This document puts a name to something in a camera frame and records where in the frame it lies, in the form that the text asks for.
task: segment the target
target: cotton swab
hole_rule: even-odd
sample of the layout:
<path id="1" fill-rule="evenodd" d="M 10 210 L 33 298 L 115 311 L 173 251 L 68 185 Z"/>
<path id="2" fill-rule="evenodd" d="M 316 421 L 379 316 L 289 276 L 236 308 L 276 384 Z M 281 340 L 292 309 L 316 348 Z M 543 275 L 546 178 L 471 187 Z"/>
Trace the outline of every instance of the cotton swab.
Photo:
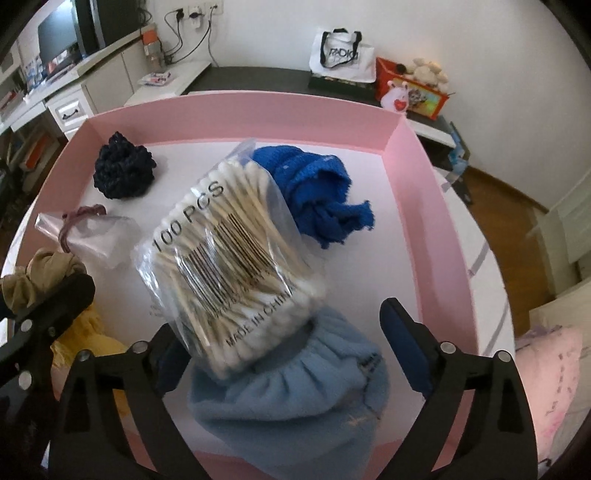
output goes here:
<path id="1" fill-rule="evenodd" d="M 270 218 L 270 185 L 253 161 L 223 161 L 154 232 L 152 284 L 170 284 L 183 338 L 219 378 L 292 335 L 326 294 Z"/>

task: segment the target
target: monitor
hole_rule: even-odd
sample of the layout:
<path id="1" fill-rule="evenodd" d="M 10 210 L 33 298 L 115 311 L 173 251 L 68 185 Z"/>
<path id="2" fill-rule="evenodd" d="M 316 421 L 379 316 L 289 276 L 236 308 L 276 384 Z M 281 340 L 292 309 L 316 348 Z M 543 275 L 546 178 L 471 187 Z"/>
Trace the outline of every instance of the monitor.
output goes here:
<path id="1" fill-rule="evenodd" d="M 80 60 L 71 0 L 60 4 L 41 22 L 38 36 L 39 55 L 48 77 Z"/>

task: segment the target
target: metal screw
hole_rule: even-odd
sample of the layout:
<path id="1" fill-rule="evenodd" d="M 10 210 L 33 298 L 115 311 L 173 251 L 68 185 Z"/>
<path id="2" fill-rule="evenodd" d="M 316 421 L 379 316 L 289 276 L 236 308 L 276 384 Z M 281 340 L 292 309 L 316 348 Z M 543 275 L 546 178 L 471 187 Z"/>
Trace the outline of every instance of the metal screw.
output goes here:
<path id="1" fill-rule="evenodd" d="M 26 319 L 24 322 L 21 323 L 21 331 L 28 332 L 29 330 L 31 330 L 32 326 L 33 321 L 31 319 Z"/>
<path id="2" fill-rule="evenodd" d="M 497 357 L 501 362 L 509 363 L 511 361 L 511 354 L 509 352 L 505 352 L 504 350 L 499 350 L 496 353 Z"/>
<path id="3" fill-rule="evenodd" d="M 23 390 L 28 390 L 29 388 L 31 388 L 32 384 L 33 376 L 29 371 L 25 370 L 18 376 L 18 386 L 21 387 Z"/>
<path id="4" fill-rule="evenodd" d="M 90 350 L 81 350 L 78 352 L 78 360 L 85 362 L 90 358 Z"/>
<path id="5" fill-rule="evenodd" d="M 144 342 L 143 340 L 140 340 L 139 342 L 135 342 L 131 346 L 131 351 L 133 353 L 144 353 L 147 349 L 148 349 L 148 342 Z"/>
<path id="6" fill-rule="evenodd" d="M 456 353 L 456 346 L 451 342 L 443 342 L 439 347 L 444 353 Z"/>

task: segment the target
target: dark table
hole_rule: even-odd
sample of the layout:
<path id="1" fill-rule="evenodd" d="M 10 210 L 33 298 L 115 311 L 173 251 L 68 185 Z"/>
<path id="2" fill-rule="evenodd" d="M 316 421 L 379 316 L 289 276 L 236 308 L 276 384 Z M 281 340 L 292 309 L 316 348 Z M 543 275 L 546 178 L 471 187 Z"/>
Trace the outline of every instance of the dark table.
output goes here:
<path id="1" fill-rule="evenodd" d="M 209 67 L 189 86 L 187 91 L 261 90 L 264 92 L 303 93 L 306 95 L 318 95 L 380 106 L 379 102 L 375 99 L 363 100 L 351 95 L 309 88 L 309 80 L 310 72 L 304 70 L 268 67 Z M 437 120 L 431 120 L 414 112 L 408 112 L 408 118 L 445 133 L 451 133 L 449 125 L 441 115 Z"/>

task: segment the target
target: red heart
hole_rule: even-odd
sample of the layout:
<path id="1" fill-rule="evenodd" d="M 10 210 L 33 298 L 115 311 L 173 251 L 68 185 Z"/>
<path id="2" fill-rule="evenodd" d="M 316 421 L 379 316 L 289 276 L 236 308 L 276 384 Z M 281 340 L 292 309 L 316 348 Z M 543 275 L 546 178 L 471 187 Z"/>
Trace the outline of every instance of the red heart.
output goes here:
<path id="1" fill-rule="evenodd" d="M 394 108 L 398 112 L 402 112 L 402 110 L 404 110 L 406 108 L 406 102 L 396 99 L 396 100 L 394 100 Z"/>

